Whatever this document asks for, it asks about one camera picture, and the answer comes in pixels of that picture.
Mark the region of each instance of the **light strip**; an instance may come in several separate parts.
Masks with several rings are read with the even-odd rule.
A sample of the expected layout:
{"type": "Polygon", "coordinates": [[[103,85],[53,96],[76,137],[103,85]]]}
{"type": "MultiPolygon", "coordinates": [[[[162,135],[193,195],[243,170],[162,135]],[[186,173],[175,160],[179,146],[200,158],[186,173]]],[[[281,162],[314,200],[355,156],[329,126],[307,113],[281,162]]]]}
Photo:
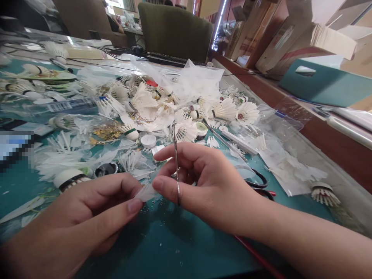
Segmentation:
{"type": "Polygon", "coordinates": [[[227,2],[227,0],[224,0],[224,5],[222,6],[222,11],[221,11],[221,14],[220,14],[220,18],[218,19],[218,24],[217,24],[217,28],[216,28],[216,33],[214,34],[214,38],[213,38],[213,47],[212,47],[212,48],[213,48],[214,50],[217,50],[217,49],[214,48],[214,43],[216,42],[218,29],[219,29],[220,24],[221,24],[222,16],[224,15],[224,12],[225,12],[226,2],[227,2]]]}

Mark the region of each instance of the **person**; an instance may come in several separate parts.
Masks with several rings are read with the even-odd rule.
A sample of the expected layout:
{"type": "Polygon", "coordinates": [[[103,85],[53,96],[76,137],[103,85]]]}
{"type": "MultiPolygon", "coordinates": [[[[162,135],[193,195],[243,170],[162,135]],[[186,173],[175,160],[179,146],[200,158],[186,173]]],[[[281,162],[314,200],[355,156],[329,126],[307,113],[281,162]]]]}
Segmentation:
{"type": "Polygon", "coordinates": [[[123,27],[117,21],[116,16],[110,14],[106,1],[102,0],[102,3],[103,3],[103,6],[105,7],[105,12],[107,14],[108,22],[110,23],[111,31],[124,34],[123,27]]]}
{"type": "Polygon", "coordinates": [[[165,0],[164,1],[164,5],[167,5],[167,6],[173,6],[173,3],[171,0],[165,0]]]}
{"type": "MultiPolygon", "coordinates": [[[[308,278],[370,278],[372,240],[256,193],[223,153],[179,143],[180,205],[210,226],[259,241],[282,254],[308,278]],[[198,186],[191,186],[197,181],[198,186]]],[[[174,146],[154,159],[171,158],[153,188],[178,202],[174,146]]],[[[83,182],[61,194],[6,242],[1,252],[13,277],[69,278],[90,255],[107,252],[140,211],[140,183],[129,174],[83,182]]]]}

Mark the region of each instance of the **forearm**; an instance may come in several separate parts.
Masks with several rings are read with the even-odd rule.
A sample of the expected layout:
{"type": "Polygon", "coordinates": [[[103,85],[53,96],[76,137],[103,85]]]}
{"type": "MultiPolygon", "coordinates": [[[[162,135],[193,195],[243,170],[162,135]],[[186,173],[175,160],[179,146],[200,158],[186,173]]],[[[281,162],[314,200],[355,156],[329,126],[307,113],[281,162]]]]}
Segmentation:
{"type": "Polygon", "coordinates": [[[370,278],[372,240],[332,222],[270,201],[253,239],[284,256],[308,278],[370,278]]]}

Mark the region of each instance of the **computer keyboard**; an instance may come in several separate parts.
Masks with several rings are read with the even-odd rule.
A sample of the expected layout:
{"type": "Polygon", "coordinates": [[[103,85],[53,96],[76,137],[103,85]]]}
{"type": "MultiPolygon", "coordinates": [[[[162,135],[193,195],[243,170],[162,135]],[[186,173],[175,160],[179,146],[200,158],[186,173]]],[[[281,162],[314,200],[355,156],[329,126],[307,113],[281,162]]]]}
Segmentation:
{"type": "MultiPolygon", "coordinates": [[[[149,52],[147,55],[147,59],[150,62],[163,64],[163,65],[170,65],[175,67],[181,67],[183,68],[187,62],[187,59],[173,57],[165,54],[155,53],[155,52],[149,52]]],[[[204,62],[194,62],[195,65],[199,66],[205,66],[204,62]]]]}

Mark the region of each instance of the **right hand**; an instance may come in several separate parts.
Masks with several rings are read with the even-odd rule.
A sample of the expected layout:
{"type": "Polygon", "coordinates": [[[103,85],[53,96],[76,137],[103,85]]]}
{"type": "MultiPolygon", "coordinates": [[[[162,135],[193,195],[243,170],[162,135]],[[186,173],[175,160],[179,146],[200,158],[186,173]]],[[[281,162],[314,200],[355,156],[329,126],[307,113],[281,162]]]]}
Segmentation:
{"type": "MultiPolygon", "coordinates": [[[[180,204],[214,228],[255,238],[269,200],[257,194],[217,149],[196,143],[178,143],[180,204]],[[191,186],[196,181],[198,186],[191,186]]],[[[174,145],[154,155],[156,161],[171,158],[153,180],[153,188],[178,202],[174,145]]]]}

